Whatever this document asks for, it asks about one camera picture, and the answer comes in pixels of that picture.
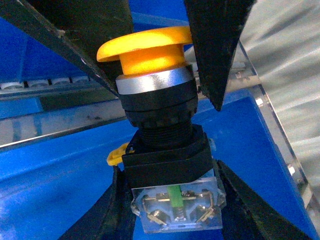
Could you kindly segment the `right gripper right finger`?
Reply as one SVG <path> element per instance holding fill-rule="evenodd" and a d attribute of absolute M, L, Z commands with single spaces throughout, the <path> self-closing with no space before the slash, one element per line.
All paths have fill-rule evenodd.
<path fill-rule="evenodd" d="M 222 209 L 225 240 L 309 240 L 221 160 L 216 162 L 226 193 Z"/>

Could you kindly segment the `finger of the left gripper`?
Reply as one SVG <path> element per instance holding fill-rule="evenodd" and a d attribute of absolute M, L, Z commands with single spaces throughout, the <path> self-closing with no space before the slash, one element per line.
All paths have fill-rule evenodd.
<path fill-rule="evenodd" d="M 254 0 L 186 0 L 202 93 L 222 109 L 240 36 Z"/>
<path fill-rule="evenodd" d="M 127 0 L 2 0 L 0 16 L 118 95 L 121 64 L 98 62 L 97 52 L 133 32 Z"/>

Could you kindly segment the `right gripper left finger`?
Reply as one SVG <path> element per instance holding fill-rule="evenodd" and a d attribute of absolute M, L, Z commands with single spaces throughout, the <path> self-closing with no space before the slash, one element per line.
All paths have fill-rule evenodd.
<path fill-rule="evenodd" d="M 74 223 L 61 240 L 132 240 L 136 215 L 125 173 L 113 167 L 112 183 L 97 202 Z"/>

